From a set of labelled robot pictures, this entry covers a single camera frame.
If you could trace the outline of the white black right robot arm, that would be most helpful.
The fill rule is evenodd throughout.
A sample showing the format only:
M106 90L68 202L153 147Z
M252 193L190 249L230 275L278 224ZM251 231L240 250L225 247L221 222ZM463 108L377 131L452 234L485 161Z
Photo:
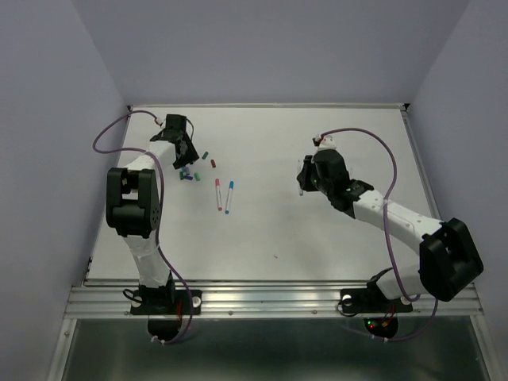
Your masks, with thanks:
M335 149L305 156L297 181L302 191L323 193L335 210L381 229L387 239L401 241L418 255L418 265L391 267L371 279L365 300L375 310L418 294L449 302L483 273L464 222L440 221L386 200L372 185L352 179Z

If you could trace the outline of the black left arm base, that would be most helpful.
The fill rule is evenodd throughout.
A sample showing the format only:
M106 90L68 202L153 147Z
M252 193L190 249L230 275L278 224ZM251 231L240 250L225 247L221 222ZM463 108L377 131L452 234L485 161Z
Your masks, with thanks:
M177 290L171 280L158 288L125 288L122 294L130 301L131 315L148 318L150 339L161 345L181 341L191 328L193 318L201 314L202 291Z

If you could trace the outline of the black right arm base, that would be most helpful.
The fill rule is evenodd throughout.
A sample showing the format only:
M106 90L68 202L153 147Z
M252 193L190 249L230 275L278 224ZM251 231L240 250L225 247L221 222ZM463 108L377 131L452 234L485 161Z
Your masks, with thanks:
M374 289L348 288L341 291L336 311L346 318L365 315L364 326L368 333L390 340L398 332L397 314L411 313L413 305L405 304L399 298L389 300Z

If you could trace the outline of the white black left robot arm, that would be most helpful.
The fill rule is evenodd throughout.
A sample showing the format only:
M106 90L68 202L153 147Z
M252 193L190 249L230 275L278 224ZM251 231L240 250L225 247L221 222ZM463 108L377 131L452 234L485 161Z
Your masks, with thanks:
M156 120L161 130L151 137L146 149L128 148L138 157L124 167L112 167L106 176L106 223L122 237L133 256L139 274L138 289L126 291L135 303L147 302L161 313L176 305L171 268L160 254L158 233L163 213L163 167L175 170L198 158L190 120L168 114Z

